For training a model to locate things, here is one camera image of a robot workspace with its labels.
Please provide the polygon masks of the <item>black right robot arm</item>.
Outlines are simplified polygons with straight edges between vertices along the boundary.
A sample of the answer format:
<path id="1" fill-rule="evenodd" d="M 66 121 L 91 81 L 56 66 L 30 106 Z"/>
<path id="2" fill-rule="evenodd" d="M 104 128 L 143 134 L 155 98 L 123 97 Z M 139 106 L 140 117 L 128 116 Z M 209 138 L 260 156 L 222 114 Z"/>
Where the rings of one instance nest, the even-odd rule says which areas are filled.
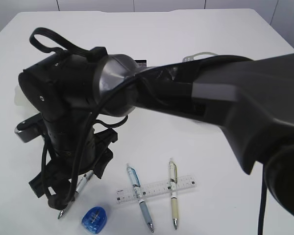
<path id="1" fill-rule="evenodd" d="M 38 114 L 19 124 L 22 141 L 45 139 L 51 155 L 30 186 L 60 210 L 74 195 L 77 177 L 101 177 L 115 141 L 95 134 L 98 115 L 125 117 L 145 108 L 218 126 L 239 165 L 250 174 L 264 166 L 264 183 L 294 216 L 294 54 L 251 60 L 221 55 L 141 68 L 123 54 L 55 53 L 25 69 L 21 91 Z M 53 188 L 55 195 L 48 194 Z"/>

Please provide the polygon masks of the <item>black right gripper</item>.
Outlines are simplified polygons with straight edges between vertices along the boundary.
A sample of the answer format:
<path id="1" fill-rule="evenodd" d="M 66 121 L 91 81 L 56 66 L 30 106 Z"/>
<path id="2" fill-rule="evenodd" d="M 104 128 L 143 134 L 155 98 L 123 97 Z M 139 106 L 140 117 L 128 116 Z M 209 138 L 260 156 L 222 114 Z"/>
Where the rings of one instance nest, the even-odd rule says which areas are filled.
<path id="1" fill-rule="evenodd" d="M 45 194 L 44 187 L 47 187 L 48 205 L 53 209 L 65 209 L 74 200 L 76 182 L 70 179 L 75 165 L 79 166 L 78 175 L 92 170 L 101 179 L 108 163 L 113 159 L 109 145 L 118 140 L 117 132 L 108 128 L 94 133 L 93 128 L 89 128 L 80 163 L 75 163 L 78 143 L 84 130 L 84 127 L 45 129 L 41 135 L 47 141 L 51 160 L 45 166 L 44 182 L 41 181 L 41 173 L 38 173 L 29 181 L 29 185 L 38 198 Z"/>

